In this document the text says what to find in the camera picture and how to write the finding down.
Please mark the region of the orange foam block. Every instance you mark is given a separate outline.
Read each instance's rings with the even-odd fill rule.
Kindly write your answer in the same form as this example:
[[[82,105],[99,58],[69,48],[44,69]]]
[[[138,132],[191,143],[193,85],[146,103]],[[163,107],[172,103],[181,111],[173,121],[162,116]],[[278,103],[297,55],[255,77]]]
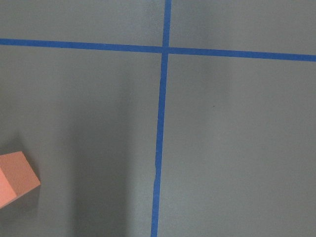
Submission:
[[[0,207],[40,186],[40,180],[22,151],[0,156]]]

